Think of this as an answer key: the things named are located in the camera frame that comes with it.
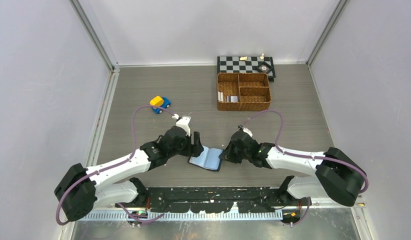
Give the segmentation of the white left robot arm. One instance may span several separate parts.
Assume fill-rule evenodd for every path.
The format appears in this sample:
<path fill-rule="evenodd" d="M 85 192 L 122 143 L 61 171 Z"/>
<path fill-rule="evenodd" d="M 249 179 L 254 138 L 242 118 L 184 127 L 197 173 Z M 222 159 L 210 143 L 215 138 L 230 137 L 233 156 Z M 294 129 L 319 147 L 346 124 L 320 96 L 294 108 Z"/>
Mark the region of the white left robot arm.
<path fill-rule="evenodd" d="M 61 212 L 68 222 L 75 222 L 107 205 L 131 203 L 141 207 L 147 200 L 144 185 L 133 180 L 121 182 L 123 179 L 161 167 L 174 156 L 198 157 L 203 151 L 198 131 L 188 134 L 182 127 L 173 126 L 121 158 L 91 167 L 74 164 L 54 190 L 58 200 L 56 221 L 61 226 L 66 224 L 60 220 Z"/>

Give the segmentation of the gold credit card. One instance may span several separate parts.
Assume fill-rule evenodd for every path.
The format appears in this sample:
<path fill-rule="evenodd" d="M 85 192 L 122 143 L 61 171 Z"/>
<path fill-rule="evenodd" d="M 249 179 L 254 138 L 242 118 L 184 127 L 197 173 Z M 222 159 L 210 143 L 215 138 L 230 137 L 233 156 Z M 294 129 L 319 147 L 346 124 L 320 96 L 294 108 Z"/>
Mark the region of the gold credit card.
<path fill-rule="evenodd" d="M 239 102 L 239 97 L 237 95 L 228 95 L 226 97 L 226 101 L 228 103 L 238 103 Z"/>

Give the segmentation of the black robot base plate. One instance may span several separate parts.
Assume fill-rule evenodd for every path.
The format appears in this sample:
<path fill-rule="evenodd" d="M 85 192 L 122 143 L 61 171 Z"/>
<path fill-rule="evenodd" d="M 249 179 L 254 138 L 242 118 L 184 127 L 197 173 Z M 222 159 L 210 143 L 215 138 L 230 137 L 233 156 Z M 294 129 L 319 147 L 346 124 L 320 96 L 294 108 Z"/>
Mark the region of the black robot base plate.
<path fill-rule="evenodd" d="M 307 198 L 285 199 L 272 187 L 149 187 L 138 200 L 123 203 L 126 208 L 146 208 L 153 213 L 207 214 L 227 213 L 237 208 L 239 213 L 271 213 L 285 207 L 306 207 Z"/>

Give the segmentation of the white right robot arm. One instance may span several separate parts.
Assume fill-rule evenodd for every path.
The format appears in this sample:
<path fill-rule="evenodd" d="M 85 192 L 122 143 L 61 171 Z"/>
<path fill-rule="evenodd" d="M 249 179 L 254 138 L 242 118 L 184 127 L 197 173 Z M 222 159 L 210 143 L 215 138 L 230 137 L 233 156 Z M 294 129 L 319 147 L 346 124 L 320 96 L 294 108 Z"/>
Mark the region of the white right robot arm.
<path fill-rule="evenodd" d="M 279 187 L 279 200 L 288 206 L 306 197 L 329 197 L 340 205 L 352 207 L 367 179 L 365 171 L 336 147 L 320 152 L 293 150 L 274 143 L 258 143 L 245 130 L 231 136 L 219 159 L 235 164 L 247 160 L 258 168 L 304 174 L 304 177 L 287 176 Z"/>

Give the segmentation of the black leather card holder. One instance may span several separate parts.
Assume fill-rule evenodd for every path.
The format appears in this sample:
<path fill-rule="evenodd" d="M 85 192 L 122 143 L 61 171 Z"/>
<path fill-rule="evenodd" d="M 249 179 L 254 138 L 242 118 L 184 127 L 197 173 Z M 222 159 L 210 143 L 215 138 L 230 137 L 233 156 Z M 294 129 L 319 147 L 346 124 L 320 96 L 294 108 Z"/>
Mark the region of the black leather card holder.
<path fill-rule="evenodd" d="M 222 149 L 204 146 L 202 153 L 198 157 L 191 156 L 188 163 L 208 171 L 218 172 L 222 164 L 220 159 L 222 153 Z"/>

